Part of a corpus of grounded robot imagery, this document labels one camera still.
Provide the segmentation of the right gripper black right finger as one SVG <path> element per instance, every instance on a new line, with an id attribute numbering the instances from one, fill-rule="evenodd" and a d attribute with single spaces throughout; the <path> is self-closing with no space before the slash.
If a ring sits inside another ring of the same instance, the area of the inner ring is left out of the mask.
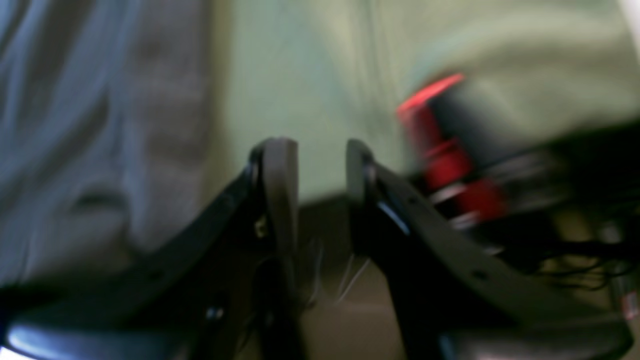
<path id="1" fill-rule="evenodd" d="M 384 274 L 409 360 L 619 360 L 627 321 L 526 278 L 455 230 L 363 141 L 346 150 L 350 239 Z"/>

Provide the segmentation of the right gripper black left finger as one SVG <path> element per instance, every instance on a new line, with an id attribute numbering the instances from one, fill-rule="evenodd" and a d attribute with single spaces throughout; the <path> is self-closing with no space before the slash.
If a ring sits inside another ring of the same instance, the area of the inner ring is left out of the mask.
<path id="1" fill-rule="evenodd" d="M 162 248 L 102 284 L 14 312 L 3 360 L 299 360 L 298 145 L 270 137 Z"/>

